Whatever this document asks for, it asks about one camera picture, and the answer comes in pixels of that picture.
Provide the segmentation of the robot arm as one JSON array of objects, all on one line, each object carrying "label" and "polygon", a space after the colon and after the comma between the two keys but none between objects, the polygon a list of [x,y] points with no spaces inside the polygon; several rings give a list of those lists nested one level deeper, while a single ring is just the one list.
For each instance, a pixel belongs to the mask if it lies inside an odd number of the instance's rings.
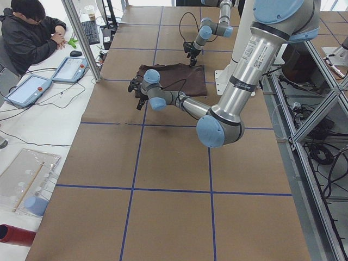
[{"label": "robot arm", "polygon": [[164,88],[154,69],[147,70],[142,80],[132,80],[128,90],[139,99],[138,109],[145,102],[155,111],[174,105],[196,118],[197,136],[205,146],[231,144],[243,136],[240,114],[281,46],[314,39],[319,19],[319,1],[246,1],[240,25],[249,26],[251,35],[236,67],[227,67],[229,79],[215,105]]},{"label": "robot arm", "polygon": [[201,53],[203,47],[212,35],[228,38],[233,32],[233,28],[230,26],[231,10],[233,6],[232,1],[201,0],[201,3],[209,7],[220,8],[219,21],[216,23],[208,17],[203,18],[196,39],[192,42],[184,42],[184,52],[187,54],[187,58],[190,59],[190,67],[196,65],[196,57]]}]

